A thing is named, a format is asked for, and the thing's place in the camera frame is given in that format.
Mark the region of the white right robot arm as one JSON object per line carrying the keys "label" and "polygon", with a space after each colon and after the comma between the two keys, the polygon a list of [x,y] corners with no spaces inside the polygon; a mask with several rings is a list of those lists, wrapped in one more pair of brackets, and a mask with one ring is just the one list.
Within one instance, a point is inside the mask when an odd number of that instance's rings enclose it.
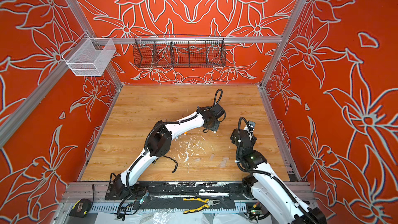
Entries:
{"label": "white right robot arm", "polygon": [[250,175],[243,179],[245,195],[258,200],[279,224],[326,224],[326,217],[317,207],[301,200],[272,169],[267,159],[254,149],[253,122],[244,117],[238,120],[231,134],[236,145],[235,163],[239,170]]}

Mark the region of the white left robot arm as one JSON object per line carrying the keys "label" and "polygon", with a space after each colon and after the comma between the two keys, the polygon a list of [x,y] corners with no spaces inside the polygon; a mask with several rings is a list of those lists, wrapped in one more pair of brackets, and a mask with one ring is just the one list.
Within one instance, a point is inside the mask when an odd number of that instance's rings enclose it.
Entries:
{"label": "white left robot arm", "polygon": [[215,103],[213,106],[198,107],[191,115],[176,121],[158,121],[148,134],[138,158],[128,169],[110,179],[105,199],[120,200],[131,194],[145,170],[170,151],[172,140],[196,128],[217,132],[221,117],[226,117],[226,111]]}

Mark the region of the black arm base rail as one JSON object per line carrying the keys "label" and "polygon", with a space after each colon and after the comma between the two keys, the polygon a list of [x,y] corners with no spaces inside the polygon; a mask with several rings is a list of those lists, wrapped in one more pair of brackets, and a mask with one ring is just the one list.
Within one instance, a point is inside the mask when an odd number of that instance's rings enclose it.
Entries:
{"label": "black arm base rail", "polygon": [[132,189],[146,189],[158,198],[186,196],[253,200],[241,181],[139,181]]}

